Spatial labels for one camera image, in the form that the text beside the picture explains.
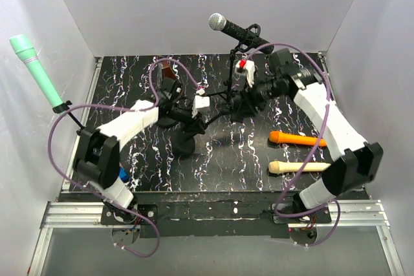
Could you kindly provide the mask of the black round-base stand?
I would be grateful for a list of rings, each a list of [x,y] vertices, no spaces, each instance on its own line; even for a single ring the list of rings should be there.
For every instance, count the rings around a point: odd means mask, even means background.
[[[189,157],[195,151],[195,138],[194,136],[189,136],[184,133],[184,126],[190,123],[191,120],[193,119],[192,113],[188,109],[182,109],[182,108],[174,108],[174,109],[175,109],[174,112],[171,112],[168,116],[170,118],[177,120],[182,125],[180,129],[173,131],[173,133],[171,134],[171,146],[172,146],[173,154],[175,156]],[[207,122],[206,121],[204,122],[208,128],[208,126],[211,123],[213,123],[215,120],[219,119],[221,116],[229,115],[230,113],[231,113],[230,108],[225,108],[221,110],[213,118],[211,118]],[[202,114],[199,112],[196,117],[198,116],[202,117]]]
[[[170,129],[176,126],[179,122],[168,116],[171,112],[174,112],[174,110],[175,110],[174,108],[171,108],[169,110],[159,109],[158,120],[156,122],[156,125],[162,129]]]

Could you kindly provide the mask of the orange microphone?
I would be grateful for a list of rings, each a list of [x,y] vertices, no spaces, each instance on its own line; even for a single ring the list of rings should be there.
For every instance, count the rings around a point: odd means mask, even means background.
[[[287,143],[314,146],[316,145],[317,137],[301,136],[296,134],[287,134],[280,131],[272,131],[269,133],[268,140],[271,143]]]

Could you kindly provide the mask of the black tripod stand at left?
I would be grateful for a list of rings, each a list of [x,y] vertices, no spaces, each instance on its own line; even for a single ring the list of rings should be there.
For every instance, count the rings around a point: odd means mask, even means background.
[[[72,112],[69,112],[69,109],[70,109],[71,105],[72,105],[72,102],[70,100],[67,100],[67,101],[63,102],[62,104],[53,107],[52,110],[55,114],[59,114],[60,116],[64,115],[65,112],[67,112],[67,116],[69,116],[71,118],[71,120],[78,126],[78,129],[76,130],[76,134],[78,136],[80,136],[81,131],[85,127],[81,124],[79,119],[77,119],[77,117],[75,117],[75,115],[73,115]]]

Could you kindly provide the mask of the beige microphone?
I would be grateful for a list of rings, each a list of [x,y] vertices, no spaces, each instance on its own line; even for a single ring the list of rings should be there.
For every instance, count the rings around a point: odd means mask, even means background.
[[[297,173],[303,166],[302,162],[273,161],[268,165],[268,172],[273,175]],[[303,168],[304,172],[321,172],[330,166],[329,163],[309,162]]]

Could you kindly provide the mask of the mint green microphone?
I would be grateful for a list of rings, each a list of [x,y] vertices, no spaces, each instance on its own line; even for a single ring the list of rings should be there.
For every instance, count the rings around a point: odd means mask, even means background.
[[[68,104],[61,99],[61,96],[58,94],[45,69],[40,63],[37,52],[26,35],[20,34],[11,37],[9,42],[16,56],[23,62],[34,78],[41,92],[52,107],[54,113],[62,114],[67,111],[69,109]]]

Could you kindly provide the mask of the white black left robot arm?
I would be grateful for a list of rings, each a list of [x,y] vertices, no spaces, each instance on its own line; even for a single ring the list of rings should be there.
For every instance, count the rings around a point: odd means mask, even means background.
[[[205,133],[201,111],[210,107],[210,98],[204,89],[197,89],[190,108],[179,107],[182,97],[181,84],[166,78],[167,89],[156,92],[150,100],[137,100],[126,112],[95,129],[80,131],[73,169],[87,179],[108,203],[113,214],[123,224],[133,223],[138,215],[138,202],[120,177],[120,153],[137,134],[156,124],[160,119],[170,119],[184,124],[188,133],[178,135],[179,143],[196,134]]]

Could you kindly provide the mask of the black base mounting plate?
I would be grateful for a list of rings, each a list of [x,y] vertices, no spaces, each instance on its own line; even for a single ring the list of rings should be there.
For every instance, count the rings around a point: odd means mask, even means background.
[[[161,237],[290,237],[295,219],[273,214],[278,191],[136,192],[138,211]]]

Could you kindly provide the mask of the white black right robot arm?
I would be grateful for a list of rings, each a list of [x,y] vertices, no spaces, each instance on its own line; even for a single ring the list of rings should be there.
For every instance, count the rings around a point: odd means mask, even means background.
[[[235,64],[235,72],[246,78],[246,87],[235,104],[233,119],[243,120],[268,100],[287,95],[319,128],[317,141],[325,140],[332,164],[316,182],[294,195],[289,217],[305,223],[337,196],[372,182],[384,151],[379,143],[369,143],[346,120],[332,100],[329,80],[318,64],[310,59],[309,68],[298,67],[290,48],[282,45],[268,55],[273,77],[267,80],[254,80],[256,67],[251,54]]]

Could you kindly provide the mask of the black silver-head microphone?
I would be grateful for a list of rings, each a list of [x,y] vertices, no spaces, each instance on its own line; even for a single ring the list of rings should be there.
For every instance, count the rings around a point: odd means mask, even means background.
[[[238,41],[238,44],[230,50],[231,54],[238,52],[247,53],[261,45],[269,44],[267,40],[260,37],[261,27],[258,24],[252,24],[248,28],[243,28],[227,20],[219,13],[212,14],[209,17],[208,23],[212,30],[220,31]]]

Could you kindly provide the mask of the black tripod microphone stand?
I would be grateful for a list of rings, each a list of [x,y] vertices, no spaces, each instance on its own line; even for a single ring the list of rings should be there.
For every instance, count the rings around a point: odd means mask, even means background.
[[[230,50],[230,68],[228,79],[223,81],[223,85],[227,88],[224,91],[211,93],[210,96],[220,96],[225,100],[227,106],[230,105],[232,99],[232,85],[233,85],[233,73],[235,56],[238,52],[245,53],[255,48],[255,41],[261,33],[261,27],[258,24],[252,24],[248,28],[245,28],[247,35],[243,40],[239,40],[238,44]]]

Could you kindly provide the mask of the blue white cube toy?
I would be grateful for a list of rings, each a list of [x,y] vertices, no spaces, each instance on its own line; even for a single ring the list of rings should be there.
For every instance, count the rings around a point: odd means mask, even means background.
[[[123,167],[121,167],[120,170],[119,170],[119,177],[122,180],[122,182],[124,182],[124,183],[129,181],[129,176],[126,173],[126,171],[124,170]]]

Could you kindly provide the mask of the black round-base stand front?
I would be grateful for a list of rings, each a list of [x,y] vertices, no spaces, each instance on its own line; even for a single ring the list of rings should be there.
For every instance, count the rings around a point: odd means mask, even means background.
[[[175,110],[174,108],[171,108],[169,110],[159,109],[158,120],[156,122],[156,125],[162,129],[170,129],[176,126],[179,122],[168,116],[171,112],[174,112],[174,110]]]

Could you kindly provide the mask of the black marble pattern mat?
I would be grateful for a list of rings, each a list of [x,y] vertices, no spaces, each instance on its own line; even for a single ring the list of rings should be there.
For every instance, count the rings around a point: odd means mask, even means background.
[[[208,92],[224,89],[228,77],[226,54],[176,55]],[[93,103],[131,107],[151,95],[148,69],[160,56],[106,56],[103,58],[92,99]],[[195,153],[189,158],[172,153],[170,130],[156,125],[147,128],[123,149],[121,164],[136,191],[279,191],[294,177],[268,175],[274,160],[302,162],[310,147],[268,143],[271,131],[317,136],[305,113],[289,98],[268,103],[256,118],[230,123],[225,116],[216,120],[205,135],[195,137]]]

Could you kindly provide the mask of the brown wooden metronome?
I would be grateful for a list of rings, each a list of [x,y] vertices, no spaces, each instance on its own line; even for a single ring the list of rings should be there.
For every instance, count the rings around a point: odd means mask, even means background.
[[[176,76],[175,72],[173,71],[170,63],[168,61],[162,61],[158,64],[158,71],[159,71],[159,80],[162,81],[166,78],[173,79],[173,80],[179,80],[179,78]]]

